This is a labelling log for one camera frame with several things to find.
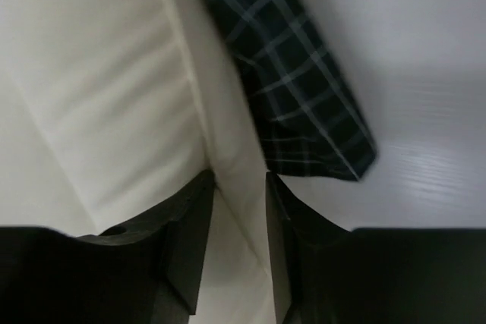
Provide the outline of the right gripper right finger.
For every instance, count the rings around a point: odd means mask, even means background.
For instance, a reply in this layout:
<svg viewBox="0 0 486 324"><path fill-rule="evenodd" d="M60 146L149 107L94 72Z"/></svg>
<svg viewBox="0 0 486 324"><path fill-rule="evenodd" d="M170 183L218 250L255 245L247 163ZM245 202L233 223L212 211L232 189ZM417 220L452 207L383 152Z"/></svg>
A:
<svg viewBox="0 0 486 324"><path fill-rule="evenodd" d="M483 323L482 229L347 231L266 176L279 323Z"/></svg>

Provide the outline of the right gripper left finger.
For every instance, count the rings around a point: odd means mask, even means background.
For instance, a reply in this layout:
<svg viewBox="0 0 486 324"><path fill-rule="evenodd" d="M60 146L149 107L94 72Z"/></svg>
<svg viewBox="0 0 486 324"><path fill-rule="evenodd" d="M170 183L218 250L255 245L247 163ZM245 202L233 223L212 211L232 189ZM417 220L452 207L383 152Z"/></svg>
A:
<svg viewBox="0 0 486 324"><path fill-rule="evenodd" d="M3 323L187 323L197 300L215 179L99 235L1 229Z"/></svg>

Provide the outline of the dark checked pillowcase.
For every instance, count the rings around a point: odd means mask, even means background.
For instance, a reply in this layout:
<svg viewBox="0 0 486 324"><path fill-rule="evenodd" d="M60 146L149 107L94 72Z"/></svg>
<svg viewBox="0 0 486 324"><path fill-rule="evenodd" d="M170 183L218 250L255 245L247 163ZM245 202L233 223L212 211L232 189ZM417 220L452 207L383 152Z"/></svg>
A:
<svg viewBox="0 0 486 324"><path fill-rule="evenodd" d="M361 180L377 145L301 0L205 0L235 60L267 167Z"/></svg>

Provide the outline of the cream pillow with bear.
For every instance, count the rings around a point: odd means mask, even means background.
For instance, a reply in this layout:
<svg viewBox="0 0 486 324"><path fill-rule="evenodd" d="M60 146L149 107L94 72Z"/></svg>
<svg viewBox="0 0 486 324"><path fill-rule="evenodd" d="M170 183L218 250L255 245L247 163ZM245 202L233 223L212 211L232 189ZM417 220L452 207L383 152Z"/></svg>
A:
<svg viewBox="0 0 486 324"><path fill-rule="evenodd" d="M1 0L1 224L99 234L216 176L195 323L273 323L266 167L202 0Z"/></svg>

